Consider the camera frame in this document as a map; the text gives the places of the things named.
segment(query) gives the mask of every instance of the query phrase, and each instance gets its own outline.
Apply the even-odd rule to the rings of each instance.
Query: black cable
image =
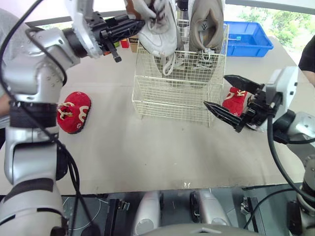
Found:
[[[67,74],[63,68],[63,66],[31,35],[32,32],[40,32],[43,31],[43,29],[34,27],[34,28],[29,28],[25,30],[26,36],[29,38],[29,40],[36,46],[38,47],[46,56],[49,57],[50,60],[52,60],[58,68],[61,70],[63,74],[63,86],[67,83],[68,77]]]
[[[300,140],[300,141],[293,141],[293,140],[289,140],[289,142],[287,142],[288,144],[310,144],[315,142],[315,138],[313,139],[308,139],[308,140]]]
[[[71,224],[71,230],[70,230],[70,236],[73,235],[73,232],[74,232],[74,225],[75,225],[75,220],[76,220],[76,217],[77,217],[77,210],[78,210],[78,197],[76,196],[75,197],[75,200],[74,200],[74,207],[73,207],[73,217],[72,217],[72,224]]]
[[[7,93],[7,95],[10,97],[11,102],[16,102],[18,103],[18,101],[16,100],[16,98],[14,97],[14,95],[10,92],[7,84],[4,82],[3,80],[3,71],[2,71],[2,62],[3,62],[3,56],[4,56],[4,52],[5,49],[10,41],[10,39],[12,38],[13,34],[15,33],[15,31],[18,29],[18,27],[26,20],[26,18],[32,13],[32,11],[42,2],[43,0],[37,0],[35,3],[33,3],[33,5],[26,11],[26,13],[18,20],[18,22],[13,26],[13,28],[10,30],[10,32],[8,33],[8,35],[6,36],[6,38],[4,39],[2,46],[0,48],[0,84],[2,85],[4,91]],[[57,60],[51,56],[51,54],[49,54],[47,52],[47,50],[40,45],[35,39],[32,39],[32,42],[39,47],[39,49],[41,49],[53,62],[57,62]],[[64,69],[62,68],[62,66],[57,62],[56,65],[59,67],[59,69],[62,71],[62,73],[64,73],[64,81],[66,81],[66,73],[64,71]],[[43,127],[37,120],[36,118],[31,114],[31,112],[24,107],[24,105],[21,103],[20,104],[21,109],[23,110],[23,112],[30,118],[30,120],[32,120],[32,122],[39,128],[41,129],[50,139],[50,141],[54,142],[57,144],[57,146],[59,148],[61,148],[67,156],[67,161],[68,161],[68,168],[69,168],[69,173],[70,173],[70,177],[71,177],[71,181],[73,184],[73,187],[76,191],[76,197],[80,200],[83,209],[85,211],[85,214],[87,216],[87,218],[90,220],[91,224],[93,225],[93,221],[91,218],[91,215],[88,211],[87,205],[80,193],[80,178],[79,178],[79,172],[78,172],[78,168],[76,166],[76,163],[73,159],[73,157],[71,156],[70,152],[65,148],[65,146],[59,141],[59,139],[57,137],[55,137],[53,134],[49,133],[45,127]]]
[[[296,187],[294,182],[291,180],[290,176],[287,174],[287,172],[284,170],[284,167],[281,164],[281,161],[278,157],[275,144],[274,144],[274,134],[273,134],[273,115],[268,115],[268,122],[267,122],[267,137],[268,137],[268,145],[270,148],[271,155],[281,172],[282,176],[285,178],[285,180],[288,182],[288,184],[298,193],[300,194],[304,199],[307,199],[311,202],[315,202],[315,198],[304,191],[302,191],[300,188]]]
[[[258,204],[257,206],[254,208],[254,210],[252,211],[252,215],[250,216],[250,218],[248,219],[248,221],[246,222],[246,225],[243,227],[243,229],[246,229],[248,227],[248,225],[250,224],[250,222],[252,221],[253,217],[255,216],[255,213],[256,211],[258,210],[259,206],[261,204],[263,204],[264,201],[266,201],[268,198],[276,195],[276,194],[279,194],[279,193],[283,193],[283,192],[287,192],[287,191],[294,191],[293,188],[287,188],[287,189],[282,189],[282,190],[279,190],[279,191],[276,191],[274,193],[271,193],[269,195],[267,195],[264,199],[262,199]]]

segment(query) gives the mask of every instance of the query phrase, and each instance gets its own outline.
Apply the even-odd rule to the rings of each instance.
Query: beige tabletop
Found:
[[[263,58],[228,57],[225,73],[265,83],[275,69],[294,65],[281,44],[271,41],[274,49]],[[139,119],[131,102],[136,54],[118,51],[120,63],[111,56],[83,59],[68,71],[62,89],[60,101],[73,91],[83,91],[92,99],[82,132],[60,131],[78,165],[83,194],[285,183],[265,133],[247,129],[237,133],[220,120],[207,128],[167,118]],[[229,87],[224,87],[224,97]],[[315,89],[301,72],[290,109],[315,116]],[[285,145],[277,145],[277,150],[292,179],[302,181],[299,159]],[[69,175],[58,181],[58,187],[62,194],[74,193]],[[1,170],[0,194],[10,189]]]

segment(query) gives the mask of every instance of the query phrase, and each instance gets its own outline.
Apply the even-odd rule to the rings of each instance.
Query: wire basket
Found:
[[[178,26],[183,43],[188,45],[189,22],[179,20]],[[138,44],[132,94],[138,114],[196,121],[209,126],[214,117],[203,101],[222,103],[227,42],[228,26],[224,26],[220,54],[175,51],[167,60],[149,54]],[[170,60],[174,66],[167,68],[165,65]]]

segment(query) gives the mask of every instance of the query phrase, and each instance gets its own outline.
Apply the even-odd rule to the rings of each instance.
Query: red slipper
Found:
[[[90,98],[83,92],[71,93],[57,109],[57,122],[69,134],[79,133],[91,108]]]
[[[239,117],[243,112],[246,95],[247,91],[241,91],[238,88],[231,87],[230,93],[227,95],[222,105],[232,114]]]

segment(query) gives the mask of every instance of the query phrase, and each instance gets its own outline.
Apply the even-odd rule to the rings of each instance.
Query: robotic arm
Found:
[[[304,112],[288,110],[296,93],[297,67],[287,67],[276,71],[268,84],[259,85],[246,78],[227,75],[224,78],[234,87],[253,94],[247,108],[237,117],[225,107],[204,102],[216,117],[241,132],[248,124],[256,130],[267,130],[272,156],[284,178],[293,182],[283,170],[278,159],[273,140],[286,144],[296,154],[305,167],[305,175],[297,200],[301,209],[304,235],[315,234],[315,117]]]
[[[10,105],[4,163],[5,175],[13,188],[0,203],[0,235],[63,236],[68,233],[56,186],[56,181],[67,173],[66,153],[22,108],[57,138],[56,103],[66,81],[63,71],[79,64],[80,58],[97,58],[108,51],[116,62],[121,61],[114,43],[137,34],[145,24],[127,15],[103,20],[98,12],[93,12],[92,0],[67,0],[66,3],[74,20],[73,28],[30,32],[30,41],[23,45],[22,53],[4,71],[9,92],[15,98]]]
[[[66,4],[74,20],[73,27],[63,31],[36,30],[30,41],[23,46],[22,53],[5,68],[5,80],[10,93],[15,97],[11,103],[10,127],[6,129],[4,164],[6,177],[13,188],[0,203],[0,235],[67,235],[67,220],[56,186],[56,181],[61,179],[68,169],[64,161],[66,153],[56,143],[51,142],[22,108],[27,108],[39,125],[54,137],[58,137],[56,103],[65,83],[63,71],[79,64],[80,58],[85,56],[98,58],[108,51],[112,53],[116,62],[121,61],[114,43],[137,34],[145,24],[144,21],[131,20],[127,15],[103,20],[98,12],[93,12],[92,0],[66,0]],[[62,68],[47,53],[32,44],[31,41],[34,40],[42,45]],[[277,127],[275,137],[279,141],[313,138],[314,117],[287,111],[293,99],[293,94],[288,97],[287,93],[295,92],[296,85],[292,79],[291,87],[285,90],[284,77],[293,72],[288,72],[286,76],[283,73],[275,77],[282,79],[266,86],[266,90],[263,90],[264,85],[257,85],[246,79],[247,83],[243,83],[244,78],[239,77],[239,84],[236,87],[255,94],[255,99],[240,118],[217,104],[207,102],[205,104],[211,112],[232,125],[238,132],[246,123],[264,129],[268,115],[272,114],[274,126]],[[288,146],[301,158],[306,167],[303,191],[314,191],[314,144]],[[312,227],[314,203],[301,196],[298,198],[305,228]],[[214,228],[209,230],[209,233],[220,233],[222,236],[251,234],[231,228],[216,226]]]

